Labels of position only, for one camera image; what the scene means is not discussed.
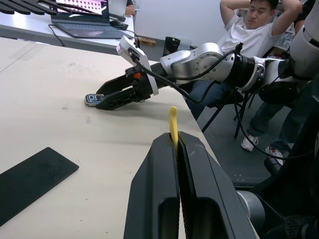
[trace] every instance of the black rectangular mat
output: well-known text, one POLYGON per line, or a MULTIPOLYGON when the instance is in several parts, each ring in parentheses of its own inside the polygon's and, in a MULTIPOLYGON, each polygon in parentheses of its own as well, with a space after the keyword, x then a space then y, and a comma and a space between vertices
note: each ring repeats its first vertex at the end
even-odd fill
POLYGON ((48 147, 0 174, 0 226, 78 168, 48 147))

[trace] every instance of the gray floor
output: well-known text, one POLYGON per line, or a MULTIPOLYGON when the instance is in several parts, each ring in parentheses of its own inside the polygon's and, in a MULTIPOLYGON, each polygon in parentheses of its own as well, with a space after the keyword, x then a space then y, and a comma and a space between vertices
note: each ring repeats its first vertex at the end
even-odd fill
MULTIPOLYGON (((157 40, 156 46, 141 45, 141 49, 147 54, 149 60, 159 61, 163 53, 163 41, 157 40)), ((250 119, 262 104, 258 96, 255 97, 251 108, 247 108, 243 118, 243 125, 248 127, 250 119)), ((216 108, 206 108, 199 117, 197 123, 202 128, 216 108)), ((289 112, 289 108, 284 107, 271 120, 268 133, 259 138, 259 144, 265 149, 281 130, 281 126, 289 112)), ((211 149, 215 153, 224 171, 232 178, 232 181, 240 186, 250 186, 262 182, 270 176, 264 167, 266 156, 257 150, 253 152, 244 151, 240 143, 243 134, 240 131, 237 139, 234 139, 237 121, 234 121, 235 110, 233 105, 225 106, 210 127, 204 133, 211 149)))

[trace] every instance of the white table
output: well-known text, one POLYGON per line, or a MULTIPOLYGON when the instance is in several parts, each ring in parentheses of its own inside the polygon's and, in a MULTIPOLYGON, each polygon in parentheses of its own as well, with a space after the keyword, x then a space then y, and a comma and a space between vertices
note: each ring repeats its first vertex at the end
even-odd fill
MULTIPOLYGON (((0 39, 0 52, 19 44, 0 39)), ((122 239, 131 180, 152 141, 169 131, 172 105, 178 130, 198 137, 215 158, 175 90, 162 88, 116 111, 88 108, 85 95, 130 64, 116 55, 30 44, 0 73, 0 173, 48 146, 80 168, 1 226, 1 239, 122 239)))
MULTIPOLYGON (((126 17, 124 23, 129 25, 128 30, 134 31, 132 17, 126 17)), ((0 36, 60 46, 61 43, 53 35, 48 24, 52 24, 51 16, 48 14, 36 15, 31 13, 31 15, 23 15, 16 12, 15 14, 10 15, 0 13, 0 36)), ((66 47, 116 54, 116 46, 119 44, 119 39, 74 38, 58 28, 53 27, 52 29, 66 47)), ((124 32, 131 36, 134 35, 129 31, 124 32)))

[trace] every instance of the laptop screen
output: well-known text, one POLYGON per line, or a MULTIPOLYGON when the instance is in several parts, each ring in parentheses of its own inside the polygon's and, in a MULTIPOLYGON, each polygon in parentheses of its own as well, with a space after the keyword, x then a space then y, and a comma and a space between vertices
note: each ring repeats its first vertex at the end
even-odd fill
POLYGON ((84 9, 93 11, 102 16, 83 16, 79 14, 70 14, 60 9, 54 9, 57 11, 57 15, 52 15, 52 22, 82 22, 82 23, 110 23, 109 20, 109 6, 108 0, 55 0, 57 3, 66 3, 69 5, 79 6, 84 9))

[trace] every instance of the black cable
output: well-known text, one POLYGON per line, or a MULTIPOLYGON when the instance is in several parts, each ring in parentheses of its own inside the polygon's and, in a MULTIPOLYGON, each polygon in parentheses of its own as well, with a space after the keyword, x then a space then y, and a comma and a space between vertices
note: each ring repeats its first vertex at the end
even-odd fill
POLYGON ((55 35, 55 37, 61 42, 62 46, 65 47, 65 45, 63 44, 63 42, 61 41, 61 39, 55 34, 54 30, 52 29, 51 26, 55 26, 53 24, 49 24, 48 27, 51 29, 51 31, 53 32, 53 35, 55 35))
POLYGON ((186 81, 190 81, 190 80, 195 80, 198 79, 200 77, 203 77, 204 75, 206 75, 207 73, 209 73, 212 69, 214 69, 222 60, 224 60, 228 55, 235 53, 235 50, 231 50, 226 52, 221 58, 219 58, 214 64, 212 64, 206 71, 204 71, 203 73, 200 73, 197 76, 192 76, 192 77, 174 77, 176 80, 186 80, 186 81))
POLYGON ((176 84, 174 84, 173 82, 169 81, 168 79, 164 78, 163 76, 160 76, 156 73, 154 73, 153 71, 149 70, 148 68, 146 68, 145 66, 143 66, 143 64, 140 62, 138 57, 132 57, 133 61, 143 70, 145 71, 147 74, 149 74, 150 76, 153 76, 154 78, 158 79, 159 81, 163 82, 164 84, 171 86, 172 88, 174 88, 177 92, 179 92, 182 96, 184 96, 187 100, 189 100, 190 102, 194 103, 194 104, 199 104, 201 103, 209 89, 217 82, 217 81, 213 81, 212 83, 209 84, 209 86, 207 87, 206 91, 204 92, 203 96, 201 97, 201 99, 199 101, 194 100, 192 97, 189 96, 189 94, 187 92, 185 92, 183 89, 181 89, 180 87, 178 87, 176 84))
POLYGON ((268 157, 270 158, 276 158, 276 159, 281 159, 281 160, 291 160, 291 159, 302 159, 304 158, 305 156, 309 156, 311 155, 312 153, 314 153, 314 150, 308 152, 308 153, 304 153, 302 155, 299 155, 299 156, 293 156, 293 157, 277 157, 277 156, 274 156, 274 155, 271 155, 265 151, 263 151, 261 148, 259 148, 257 145, 255 145, 251 140, 250 138, 248 137, 247 133, 245 132, 244 130, 244 127, 243 127, 243 124, 241 123, 241 120, 240 120, 240 117, 239 117, 239 113, 238 113, 238 108, 237 108, 237 99, 236 99, 236 94, 234 94, 234 107, 235 107, 235 112, 236 112, 236 116, 237 116, 237 119, 238 119, 238 122, 239 122, 239 126, 240 126, 240 129, 241 131, 243 132, 244 136, 246 137, 246 139, 254 146, 254 148, 256 148, 259 152, 267 155, 268 157))

